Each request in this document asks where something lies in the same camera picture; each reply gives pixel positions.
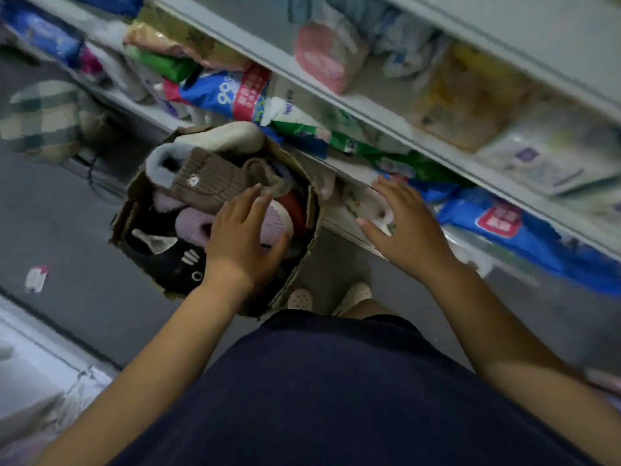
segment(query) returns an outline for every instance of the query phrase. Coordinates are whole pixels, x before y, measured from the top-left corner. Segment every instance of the right arm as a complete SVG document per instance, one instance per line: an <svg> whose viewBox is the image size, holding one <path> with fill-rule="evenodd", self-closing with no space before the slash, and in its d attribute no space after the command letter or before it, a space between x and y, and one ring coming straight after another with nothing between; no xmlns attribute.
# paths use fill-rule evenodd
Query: right arm
<svg viewBox="0 0 621 466"><path fill-rule="evenodd" d="M476 373L595 460L621 465L621 415L455 258L413 188L384 178L373 186L391 206L396 230L389 237L359 219L362 231L430 291Z"/></svg>

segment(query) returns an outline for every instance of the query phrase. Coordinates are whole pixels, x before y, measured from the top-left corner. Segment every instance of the yellow package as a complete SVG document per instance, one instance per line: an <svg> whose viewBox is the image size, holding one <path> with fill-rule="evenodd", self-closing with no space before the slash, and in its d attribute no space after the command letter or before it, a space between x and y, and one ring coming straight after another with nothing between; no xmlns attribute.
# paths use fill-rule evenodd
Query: yellow package
<svg viewBox="0 0 621 466"><path fill-rule="evenodd" d="M521 72L482 51L455 42L414 101L415 127L475 152L511 120L535 88Z"/></svg>
<svg viewBox="0 0 621 466"><path fill-rule="evenodd" d="M147 3L123 42L171 57L191 57L205 68L244 71L252 61L157 6Z"/></svg>

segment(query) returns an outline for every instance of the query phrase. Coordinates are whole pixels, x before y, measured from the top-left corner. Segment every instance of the left hand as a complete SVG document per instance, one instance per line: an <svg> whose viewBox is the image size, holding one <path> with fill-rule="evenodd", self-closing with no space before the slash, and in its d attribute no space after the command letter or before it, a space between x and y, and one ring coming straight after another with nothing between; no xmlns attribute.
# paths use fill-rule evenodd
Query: left hand
<svg viewBox="0 0 621 466"><path fill-rule="evenodd" d="M285 232L268 252L259 237L271 193L259 197L260 186L248 188L227 202L211 227L205 250L207 267L203 284L247 297L276 273L289 245Z"/></svg>

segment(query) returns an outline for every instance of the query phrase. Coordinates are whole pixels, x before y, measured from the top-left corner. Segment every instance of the hand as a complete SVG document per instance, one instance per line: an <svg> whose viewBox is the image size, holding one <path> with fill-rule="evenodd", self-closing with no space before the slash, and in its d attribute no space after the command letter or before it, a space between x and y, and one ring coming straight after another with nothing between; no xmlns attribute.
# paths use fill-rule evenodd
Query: hand
<svg viewBox="0 0 621 466"><path fill-rule="evenodd" d="M274 276L289 245L290 236L283 233L267 253L261 246L261 225L272 196L258 197L260 193L257 185L224 204L205 248L203 284L238 295L240 300Z"/></svg>
<svg viewBox="0 0 621 466"><path fill-rule="evenodd" d="M367 238L384 257L429 286L449 269L459 266L438 221L411 186L380 177L373 187L386 198L396 229L387 236L367 219L356 219Z"/></svg>

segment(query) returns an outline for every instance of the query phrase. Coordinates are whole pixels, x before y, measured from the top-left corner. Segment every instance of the green and white plaid pattern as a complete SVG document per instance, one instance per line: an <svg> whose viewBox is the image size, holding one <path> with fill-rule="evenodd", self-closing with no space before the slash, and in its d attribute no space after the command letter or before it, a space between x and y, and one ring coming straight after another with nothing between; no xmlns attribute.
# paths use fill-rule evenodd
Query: green and white plaid pattern
<svg viewBox="0 0 621 466"><path fill-rule="evenodd" d="M10 116L0 121L0 135L17 153L63 162L84 147L80 124L84 94L64 81L30 86L9 101Z"/></svg>

